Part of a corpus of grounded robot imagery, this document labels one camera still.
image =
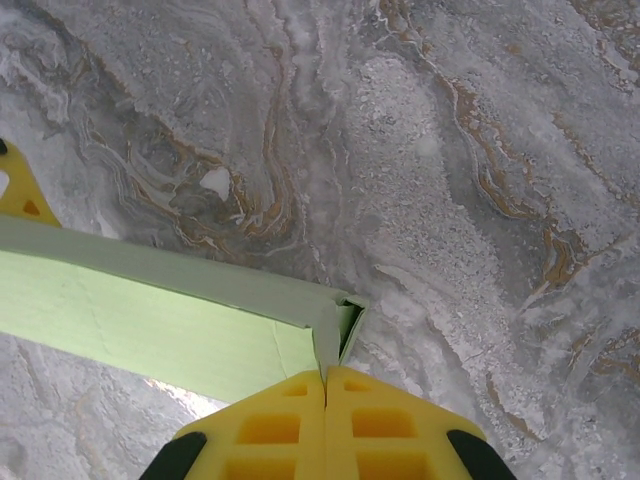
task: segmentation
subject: white marble pattern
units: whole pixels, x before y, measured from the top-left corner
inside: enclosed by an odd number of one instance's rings
[[[66,227],[371,298],[351,366],[523,479],[640,472],[639,72],[635,0],[0,0]],[[2,479],[136,478],[220,406],[0,341]]]

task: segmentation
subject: stone floor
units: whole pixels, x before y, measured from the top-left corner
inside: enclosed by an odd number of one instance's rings
[[[639,73],[637,0],[0,0],[66,227],[369,297],[350,365],[522,479],[640,475]],[[2,480],[137,478],[220,407],[0,342]]]

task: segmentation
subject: yellow plastic part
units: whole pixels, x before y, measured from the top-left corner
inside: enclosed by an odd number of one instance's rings
[[[472,422],[347,367],[298,374],[180,430],[207,443],[186,480],[470,480],[447,438]]]
[[[4,144],[7,152],[0,154],[0,171],[9,176],[9,185],[0,196],[0,213],[60,227],[20,150]]]

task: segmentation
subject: marble surface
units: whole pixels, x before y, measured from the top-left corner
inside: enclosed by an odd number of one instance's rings
[[[523,479],[640,478],[639,73],[637,0],[0,0],[66,227],[371,298],[350,365]],[[3,480],[137,478],[220,407],[0,342]]]

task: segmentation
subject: black rubber tip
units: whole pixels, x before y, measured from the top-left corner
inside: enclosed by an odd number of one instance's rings
[[[187,433],[170,441],[153,459],[140,480],[184,480],[207,443],[202,432]]]
[[[516,480],[491,445],[462,430],[450,430],[447,437],[473,480]]]

